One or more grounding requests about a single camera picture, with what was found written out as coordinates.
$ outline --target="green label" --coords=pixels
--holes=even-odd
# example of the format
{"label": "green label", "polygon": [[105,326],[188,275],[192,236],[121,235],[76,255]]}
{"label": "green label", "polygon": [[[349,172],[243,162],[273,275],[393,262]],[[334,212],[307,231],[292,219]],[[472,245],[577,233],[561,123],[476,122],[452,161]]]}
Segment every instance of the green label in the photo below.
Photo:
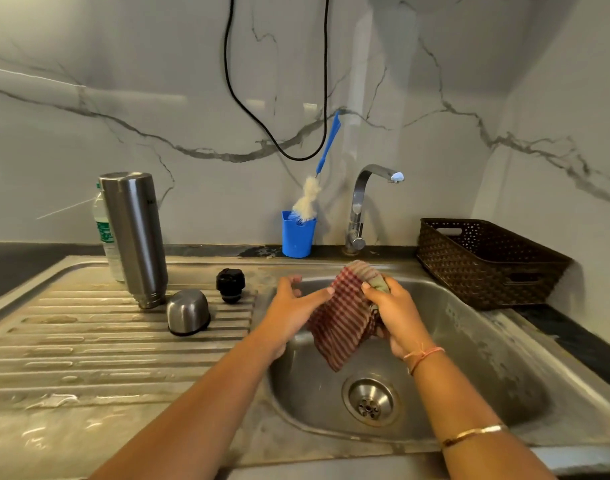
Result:
{"label": "green label", "polygon": [[114,242],[112,231],[109,230],[109,222],[96,222],[98,233],[101,234],[101,241],[111,244]]}

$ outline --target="hand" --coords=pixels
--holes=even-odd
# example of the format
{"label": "hand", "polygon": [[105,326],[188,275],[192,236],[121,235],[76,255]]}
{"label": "hand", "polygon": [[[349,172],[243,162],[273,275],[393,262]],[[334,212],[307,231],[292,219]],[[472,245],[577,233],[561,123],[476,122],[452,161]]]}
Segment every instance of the hand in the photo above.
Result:
{"label": "hand", "polygon": [[289,276],[278,281],[276,296],[259,325],[276,342],[276,357],[283,354],[287,342],[305,325],[316,307],[334,294],[334,289],[329,287],[300,298],[301,291],[292,289],[292,284],[300,283],[301,279],[301,276]]}
{"label": "hand", "polygon": [[434,347],[429,332],[425,328],[414,300],[395,279],[385,276],[390,293],[372,288],[363,283],[363,293],[367,299],[379,306],[381,319],[387,330],[381,331],[381,337],[389,338],[392,354],[403,358],[412,352],[419,352]]}

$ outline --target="faucet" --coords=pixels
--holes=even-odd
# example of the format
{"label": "faucet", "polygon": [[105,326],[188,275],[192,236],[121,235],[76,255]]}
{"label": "faucet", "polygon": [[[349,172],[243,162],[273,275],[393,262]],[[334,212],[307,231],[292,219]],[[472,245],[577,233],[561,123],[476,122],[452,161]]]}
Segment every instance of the faucet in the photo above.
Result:
{"label": "faucet", "polygon": [[349,226],[347,227],[347,234],[345,236],[346,254],[357,254],[365,247],[365,240],[361,237],[363,234],[361,212],[363,211],[365,186],[367,185],[367,180],[369,180],[373,173],[379,177],[383,177],[390,184],[397,184],[405,180],[405,176],[401,172],[380,165],[367,165],[361,170],[356,179],[356,185],[354,186],[352,209],[349,213]]}

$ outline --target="drain strainer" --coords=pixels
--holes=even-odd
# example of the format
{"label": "drain strainer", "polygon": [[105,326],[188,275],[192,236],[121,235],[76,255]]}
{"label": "drain strainer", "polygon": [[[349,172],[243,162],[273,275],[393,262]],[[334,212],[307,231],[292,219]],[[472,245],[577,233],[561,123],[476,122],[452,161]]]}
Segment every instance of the drain strainer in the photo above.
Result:
{"label": "drain strainer", "polygon": [[352,416],[369,426],[391,424],[400,411],[396,390],[376,374],[360,374],[346,380],[343,402]]}

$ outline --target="blue brush holder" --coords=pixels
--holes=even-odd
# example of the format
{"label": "blue brush holder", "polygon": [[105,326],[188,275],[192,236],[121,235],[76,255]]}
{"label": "blue brush holder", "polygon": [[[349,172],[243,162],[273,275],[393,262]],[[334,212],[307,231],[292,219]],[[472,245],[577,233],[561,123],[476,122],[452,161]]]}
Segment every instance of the blue brush holder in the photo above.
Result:
{"label": "blue brush holder", "polygon": [[283,215],[283,254],[290,258],[306,258],[311,252],[314,241],[316,219],[299,223],[290,220],[291,210],[282,211]]}

